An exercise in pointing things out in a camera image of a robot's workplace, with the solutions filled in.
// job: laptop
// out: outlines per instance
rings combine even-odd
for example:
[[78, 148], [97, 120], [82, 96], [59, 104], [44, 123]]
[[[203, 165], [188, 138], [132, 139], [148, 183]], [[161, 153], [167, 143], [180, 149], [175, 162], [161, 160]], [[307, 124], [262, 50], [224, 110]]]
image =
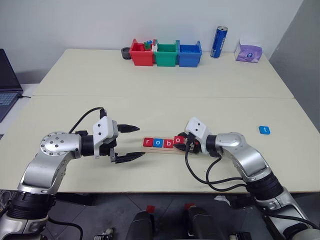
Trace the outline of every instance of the laptop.
[[0, 48], [0, 123], [22, 95], [23, 89], [7, 58]]

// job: laptop keyboard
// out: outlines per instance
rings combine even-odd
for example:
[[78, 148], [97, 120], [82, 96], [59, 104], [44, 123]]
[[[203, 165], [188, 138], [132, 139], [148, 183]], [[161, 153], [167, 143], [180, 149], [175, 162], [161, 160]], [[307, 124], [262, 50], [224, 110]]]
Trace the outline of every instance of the laptop keyboard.
[[17, 92], [0, 93], [0, 106], [10, 105], [17, 95]]

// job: black cable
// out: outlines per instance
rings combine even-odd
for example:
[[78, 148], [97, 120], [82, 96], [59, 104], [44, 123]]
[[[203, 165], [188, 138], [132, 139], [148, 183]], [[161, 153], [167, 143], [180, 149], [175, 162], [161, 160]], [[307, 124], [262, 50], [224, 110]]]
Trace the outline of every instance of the black cable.
[[95, 108], [92, 108], [90, 109], [89, 111], [87, 111], [85, 114], [83, 114], [83, 116], [76, 122], [76, 124], [71, 128], [71, 130], [69, 131], [69, 134], [72, 134], [72, 132], [75, 130], [75, 128], [79, 125], [79, 123], [89, 114], [89, 113], [92, 113], [93, 111], [96, 111], [96, 110], [100, 110], [100, 113], [101, 111], [105, 111], [105, 109], [102, 107], [102, 106], [99, 106], [99, 107], [95, 107]]
[[314, 229], [320, 230], [320, 228], [317, 225], [315, 225], [313, 222], [311, 222], [309, 220], [306, 220], [306, 219], [303, 219], [301, 217], [285, 216], [285, 215], [279, 215], [279, 214], [275, 214], [275, 213], [268, 212], [268, 211], [263, 211], [263, 210], [261, 210], [261, 211], [263, 212], [263, 214], [265, 214], [265, 215], [267, 215], [269, 217], [273, 217], [273, 218], [277, 218], [277, 219], [288, 219], [288, 220], [294, 220], [294, 221], [302, 222], [302, 223], [310, 225]]
[[23, 98], [31, 98], [30, 96], [23, 96], [23, 95], [20, 95], [20, 96], [18, 96], [18, 99], [23, 99]]
[[[213, 163], [211, 163], [211, 165], [208, 167], [208, 169], [206, 170], [206, 174], [205, 174], [205, 180], [209, 182], [209, 173], [212, 169], [212, 167], [217, 164], [220, 160], [221, 160], [221, 155], [219, 154], [219, 158], [217, 160], [215, 160]], [[235, 180], [243, 180], [242, 177], [234, 177]], [[218, 191], [218, 192], [226, 192], [226, 191], [230, 191], [232, 189], [236, 189], [238, 187], [246, 187], [247, 185], [245, 184], [236, 184], [236, 185], [233, 185], [233, 186], [230, 186], [230, 187], [227, 187], [227, 188], [216, 188], [214, 186], [212, 186], [211, 184], [208, 184], [210, 188], [212, 188], [213, 190], [215, 191]]]
[[[185, 164], [186, 164], [186, 167], [188, 168], [189, 172], [191, 173], [191, 175], [196, 179], [198, 180], [200, 183], [202, 184], [207, 184], [209, 185], [210, 187], [213, 187], [211, 186], [211, 184], [221, 184], [221, 183], [225, 183], [225, 182], [229, 182], [229, 181], [233, 181], [233, 180], [243, 180], [241, 177], [230, 177], [230, 178], [226, 178], [226, 179], [222, 179], [222, 180], [217, 180], [217, 181], [209, 181], [208, 179], [206, 181], [202, 180], [201, 178], [199, 178], [195, 173], [194, 171], [192, 171], [190, 165], [189, 165], [189, 161], [188, 161], [188, 153], [189, 153], [189, 149], [190, 149], [190, 143], [186, 143], [186, 149], [185, 149], [185, 155], [184, 155], [184, 160], [185, 160]], [[211, 168], [216, 164], [218, 163], [219, 161], [221, 160], [221, 156], [219, 156], [219, 158], [214, 161], [208, 168], [209, 172], [211, 170]], [[229, 191], [230, 189], [234, 189], [234, 188], [238, 188], [238, 187], [246, 187], [245, 184], [237, 184], [235, 186], [231, 186], [229, 188], [225, 188], [225, 189], [219, 189], [219, 188], [214, 188], [214, 190], [216, 191], [219, 191], [219, 192], [225, 192], [225, 191]]]
[[71, 227], [75, 227], [77, 229], [79, 229], [80, 231], [80, 237], [79, 239], [82, 240], [83, 236], [84, 236], [84, 231], [82, 230], [82, 227], [80, 227], [79, 225], [75, 224], [75, 223], [71, 223], [71, 222], [64, 222], [64, 221], [56, 221], [53, 220], [51, 217], [48, 217], [48, 221], [53, 223], [53, 224], [57, 224], [57, 225], [64, 225], [64, 226], [71, 226]]

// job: green bin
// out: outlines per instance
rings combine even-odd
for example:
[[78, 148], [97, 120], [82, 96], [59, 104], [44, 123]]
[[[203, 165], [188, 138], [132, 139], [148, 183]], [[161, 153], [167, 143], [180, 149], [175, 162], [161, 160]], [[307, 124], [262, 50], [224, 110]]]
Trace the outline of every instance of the green bin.
[[174, 67], [178, 59], [178, 40], [175, 44], [160, 44], [156, 42], [157, 49], [154, 51], [155, 62], [159, 67]]

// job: cable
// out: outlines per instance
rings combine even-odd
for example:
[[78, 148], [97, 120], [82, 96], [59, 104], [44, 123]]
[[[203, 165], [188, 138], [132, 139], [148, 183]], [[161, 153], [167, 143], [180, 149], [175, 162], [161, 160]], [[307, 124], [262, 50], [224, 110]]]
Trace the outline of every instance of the cable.
[[[8, 199], [6, 201], [4, 201], [3, 196], [5, 193], [8, 193]], [[11, 193], [11, 191], [8, 190], [0, 190], [0, 208], [5, 209], [7, 203], [14, 197], [15, 192]]]
[[83, 114], [83, 116], [76, 122], [76, 124], [71, 128], [71, 130], [69, 131], [69, 134], [72, 134], [72, 132], [75, 130], [75, 128], [79, 125], [79, 123], [81, 123], [81, 121], [89, 114], [92, 113], [93, 111], [96, 110], [100, 110], [100, 118], [102, 118], [102, 111], [105, 114], [105, 109], [102, 106], [99, 107], [95, 107], [90, 109], [89, 111], [87, 111], [85, 114]]
[[[214, 189], [215, 191], [218, 191], [218, 192], [225, 192], [225, 191], [229, 191], [229, 190], [232, 190], [232, 189], [235, 189], [235, 188], [238, 188], [238, 187], [246, 187], [245, 184], [237, 184], [237, 185], [234, 185], [234, 186], [231, 186], [231, 187], [228, 187], [228, 188], [223, 188], [223, 189], [219, 189], [219, 188], [216, 188], [214, 186], [212, 186], [211, 184], [221, 184], [221, 183], [225, 183], [225, 182], [229, 182], [229, 181], [233, 181], [233, 180], [243, 180], [241, 177], [230, 177], [230, 178], [226, 178], [226, 179], [222, 179], [222, 180], [217, 180], [217, 181], [209, 181], [208, 179], [206, 179], [206, 181], [202, 180], [201, 178], [199, 178], [191, 169], [190, 165], [189, 165], [189, 161], [188, 161], [188, 153], [189, 153], [189, 150], [190, 150], [190, 143], [189, 141], [187, 141], [186, 143], [186, 149], [185, 149], [185, 155], [184, 155], [184, 160], [185, 160], [185, 164], [189, 170], [189, 172], [191, 173], [191, 175], [196, 179], [198, 180], [200, 183], [202, 184], [207, 184], [209, 185], [209, 187], [211, 187], [212, 189]], [[209, 176], [209, 172], [211, 170], [211, 168], [216, 164], [218, 163], [219, 161], [221, 160], [221, 155], [219, 156], [219, 158], [214, 161], [208, 168], [208, 170], [206, 171], [206, 174]]]
[[57, 224], [57, 225], [64, 225], [64, 226], [71, 226], [71, 227], [75, 227], [77, 229], [79, 229], [80, 231], [80, 237], [79, 240], [82, 240], [83, 236], [84, 236], [84, 231], [82, 229], [82, 227], [80, 227], [79, 225], [75, 224], [75, 223], [71, 223], [71, 222], [64, 222], [64, 221], [56, 221], [53, 220], [51, 217], [48, 217], [48, 221], [53, 223], [53, 224]]
[[298, 222], [302, 222], [305, 224], [310, 225], [311, 227], [313, 227], [314, 229], [318, 229], [320, 230], [320, 228], [315, 225], [313, 222], [303, 219], [301, 217], [296, 217], [296, 216], [285, 216], [285, 215], [279, 215], [279, 214], [275, 214], [272, 212], [267, 212], [267, 211], [263, 211], [262, 209], [260, 209], [265, 215], [269, 216], [269, 217], [273, 217], [273, 218], [277, 218], [277, 219], [288, 219], [288, 220], [294, 220], [294, 221], [298, 221]]
[[[215, 160], [213, 163], [211, 163], [211, 165], [208, 167], [207, 171], [206, 171], [206, 174], [205, 174], [205, 180], [207, 182], [209, 182], [209, 173], [212, 169], [212, 167], [217, 164], [220, 160], [221, 160], [221, 155], [219, 154], [219, 158], [217, 160]], [[234, 177], [235, 179], [237, 180], [243, 180], [242, 177]], [[246, 187], [247, 185], [245, 184], [236, 184], [236, 185], [233, 185], [233, 186], [230, 186], [230, 187], [227, 187], [227, 188], [216, 188], [214, 186], [212, 186], [211, 184], [208, 184], [210, 188], [212, 188], [213, 190], [215, 191], [219, 191], [219, 192], [226, 192], [226, 191], [230, 191], [232, 189], [236, 189], [238, 187]]]
[[20, 96], [18, 96], [18, 99], [23, 99], [23, 98], [31, 98], [30, 96], [23, 96], [23, 95], [20, 95]]

